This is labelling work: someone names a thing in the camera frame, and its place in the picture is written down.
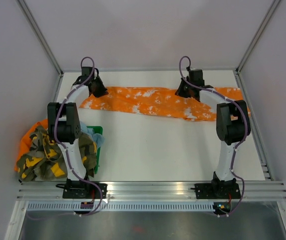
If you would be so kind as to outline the orange white tie-dye trousers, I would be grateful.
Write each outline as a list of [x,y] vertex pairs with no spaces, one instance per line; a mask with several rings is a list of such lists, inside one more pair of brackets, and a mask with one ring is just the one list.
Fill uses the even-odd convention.
[[110,86],[108,94],[93,95],[84,100],[81,108],[131,114],[184,119],[190,122],[216,121],[211,107],[192,98],[175,95],[176,90],[164,87]]

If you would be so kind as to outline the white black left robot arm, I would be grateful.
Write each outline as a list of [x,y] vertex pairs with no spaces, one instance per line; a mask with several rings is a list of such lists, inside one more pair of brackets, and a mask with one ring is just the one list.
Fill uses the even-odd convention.
[[80,181],[75,185],[74,193],[82,199],[91,194],[92,187],[86,183],[87,171],[79,149],[81,124],[78,109],[91,95],[99,98],[107,93],[98,69],[83,66],[81,75],[73,83],[68,94],[61,101],[51,102],[47,106],[48,134],[62,152],[67,168],[67,180]]

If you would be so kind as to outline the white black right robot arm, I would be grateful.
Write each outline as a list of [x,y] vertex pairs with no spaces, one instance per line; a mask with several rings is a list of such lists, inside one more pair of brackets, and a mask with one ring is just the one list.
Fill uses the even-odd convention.
[[251,128],[247,105],[244,100],[232,100],[206,85],[201,69],[186,68],[188,76],[181,77],[176,95],[193,98],[210,106],[216,113],[216,134],[221,142],[219,161],[211,183],[196,185],[201,196],[212,194],[215,198],[225,198],[227,194],[240,194],[233,166],[238,147],[246,140]]

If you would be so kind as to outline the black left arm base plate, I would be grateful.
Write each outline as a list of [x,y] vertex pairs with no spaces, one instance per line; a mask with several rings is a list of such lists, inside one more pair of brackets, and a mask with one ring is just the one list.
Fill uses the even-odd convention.
[[83,181],[68,181],[64,185],[62,198],[64,199],[105,199],[107,184],[94,182],[99,189]]

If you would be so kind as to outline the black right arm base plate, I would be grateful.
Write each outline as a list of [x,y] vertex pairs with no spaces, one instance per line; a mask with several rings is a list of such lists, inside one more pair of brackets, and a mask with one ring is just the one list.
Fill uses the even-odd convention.
[[196,198],[199,200],[209,199],[240,199],[241,192],[239,185],[234,183],[232,185],[218,185],[214,186],[211,183],[196,183],[193,188]]

